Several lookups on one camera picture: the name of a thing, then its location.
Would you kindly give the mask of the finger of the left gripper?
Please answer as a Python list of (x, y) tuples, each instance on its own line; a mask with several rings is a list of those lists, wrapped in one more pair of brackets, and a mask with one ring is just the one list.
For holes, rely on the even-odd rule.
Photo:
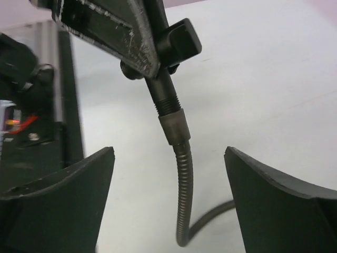
[(163, 1), (30, 1), (70, 34), (148, 79), (168, 74), (157, 40), (168, 27)]

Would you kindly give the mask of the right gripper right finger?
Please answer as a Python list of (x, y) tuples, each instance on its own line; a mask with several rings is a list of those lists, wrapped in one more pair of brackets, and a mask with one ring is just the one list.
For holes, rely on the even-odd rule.
[(336, 252), (336, 191), (227, 147), (224, 155), (246, 252)]

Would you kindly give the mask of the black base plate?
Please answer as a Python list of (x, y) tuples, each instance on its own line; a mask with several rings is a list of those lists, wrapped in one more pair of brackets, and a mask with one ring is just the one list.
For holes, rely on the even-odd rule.
[(28, 111), (14, 102), (1, 80), (1, 192), (58, 172), (83, 159), (83, 145), (76, 94), (73, 52), (67, 33), (58, 31), (63, 121), (54, 115), (54, 68), (41, 63), (29, 42), (17, 37), (38, 60), (38, 79), (44, 105)]

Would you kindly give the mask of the black T-shaped connector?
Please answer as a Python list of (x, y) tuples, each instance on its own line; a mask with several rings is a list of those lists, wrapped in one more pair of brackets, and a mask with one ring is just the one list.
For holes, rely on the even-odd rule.
[(202, 44), (188, 18), (169, 25), (166, 16), (151, 15), (149, 22), (161, 68), (156, 77), (145, 80), (158, 115), (165, 116), (181, 109), (170, 75), (180, 63), (200, 54)]

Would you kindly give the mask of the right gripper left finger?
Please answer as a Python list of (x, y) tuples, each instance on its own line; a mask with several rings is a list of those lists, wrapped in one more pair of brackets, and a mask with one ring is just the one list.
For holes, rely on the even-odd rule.
[(1, 193), (1, 252), (94, 252), (114, 149)]

